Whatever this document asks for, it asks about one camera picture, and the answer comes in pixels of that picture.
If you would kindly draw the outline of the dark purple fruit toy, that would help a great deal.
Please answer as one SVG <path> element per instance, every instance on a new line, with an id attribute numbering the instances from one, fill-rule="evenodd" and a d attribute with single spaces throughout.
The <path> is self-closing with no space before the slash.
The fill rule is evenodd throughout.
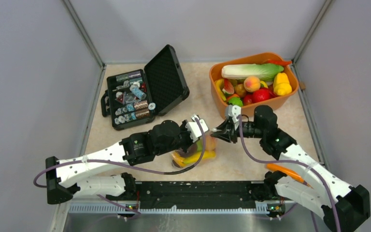
<path id="1" fill-rule="evenodd" d="M 190 157 L 193 154 L 195 154 L 198 151 L 198 145 L 197 143 L 191 145 L 188 149 L 187 152 L 185 153 L 185 157 Z"/>

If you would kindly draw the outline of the yellow bell pepper toy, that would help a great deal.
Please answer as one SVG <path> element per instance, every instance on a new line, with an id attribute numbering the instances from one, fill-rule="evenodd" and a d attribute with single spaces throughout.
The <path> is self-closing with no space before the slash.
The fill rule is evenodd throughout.
<path id="1" fill-rule="evenodd" d="M 183 168 L 186 167 L 186 164 L 184 163 L 185 158 L 181 157 L 177 152 L 173 152 L 172 155 L 172 165 L 177 168 Z"/>

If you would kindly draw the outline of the green apple toy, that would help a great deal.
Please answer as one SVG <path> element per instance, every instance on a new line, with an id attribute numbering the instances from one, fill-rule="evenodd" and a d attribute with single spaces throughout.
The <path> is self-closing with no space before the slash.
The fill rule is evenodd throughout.
<path id="1" fill-rule="evenodd" d="M 201 152 L 204 150 L 204 145 L 203 145 L 203 141 L 202 140 L 199 140 L 196 142 L 196 146 L 197 146 L 197 152 Z"/>

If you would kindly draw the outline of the clear dotted zip bag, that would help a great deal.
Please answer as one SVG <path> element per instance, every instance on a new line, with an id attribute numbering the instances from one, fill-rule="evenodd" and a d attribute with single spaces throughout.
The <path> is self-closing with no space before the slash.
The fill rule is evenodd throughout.
<path id="1" fill-rule="evenodd" d="M 209 132 L 206 132 L 205 133 L 205 138 L 206 137 L 208 137 L 208 136 L 211 136 L 211 131 L 209 131 Z M 213 159 L 215 159 L 216 158 L 216 149 L 215 150 L 211 150 L 211 151 L 209 151 L 209 150 L 205 150 L 205 147 L 204 147 L 204 154 L 203 154 L 203 157 L 202 157 L 202 159 L 201 159 L 201 161 L 200 161 L 200 164 L 204 164 L 204 163 L 206 163 L 206 162 L 208 162 L 208 161 L 210 161 L 210 160 L 213 160 Z M 190 156 L 190 157 L 185 157 L 185 152 L 183 152 L 182 150 L 175 150 L 175 151 L 173 151 L 173 152 L 177 152 L 181 157 L 184 157 L 185 158 L 185 160 L 184 160 L 184 163 L 186 164 L 186 167 L 189 167 L 189 166 L 191 166 L 192 164 L 195 164 L 198 160 L 199 160 L 199 158 L 200 158 L 200 155 L 201 155 L 201 153 L 203 152 L 203 151 L 201 151 L 201 152 L 196 152 L 195 154 L 193 154 L 192 156 Z"/>

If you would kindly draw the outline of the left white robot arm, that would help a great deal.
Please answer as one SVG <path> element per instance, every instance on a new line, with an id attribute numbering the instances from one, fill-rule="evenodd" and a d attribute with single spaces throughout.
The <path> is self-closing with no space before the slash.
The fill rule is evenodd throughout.
<path id="1" fill-rule="evenodd" d="M 129 174 L 105 177 L 100 173 L 115 167 L 138 170 L 138 165 L 152 162 L 156 156 L 175 150 L 186 151 L 209 131 L 204 119 L 193 115 L 191 121 L 177 124 L 165 120 L 145 132 L 138 132 L 97 152 L 73 159 L 45 160 L 46 196 L 48 204 L 60 204 L 73 198 L 91 195 L 134 197 L 135 181 Z"/>

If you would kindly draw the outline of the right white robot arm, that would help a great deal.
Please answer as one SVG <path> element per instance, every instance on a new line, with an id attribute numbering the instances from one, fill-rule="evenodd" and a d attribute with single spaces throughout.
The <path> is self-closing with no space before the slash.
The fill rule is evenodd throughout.
<path id="1" fill-rule="evenodd" d="M 229 105 L 225 120 L 212 131 L 212 136 L 228 143 L 258 138 L 263 151 L 273 163 L 290 169 L 302 181 L 275 171 L 264 180 L 264 193 L 270 199 L 279 196 L 307 208 L 322 218 L 333 232 L 353 232 L 371 216 L 370 193 L 362 185 L 356 187 L 339 179 L 314 160 L 297 141 L 280 129 L 277 115 L 267 105 L 254 110 L 251 121 L 243 121 L 241 108 Z"/>

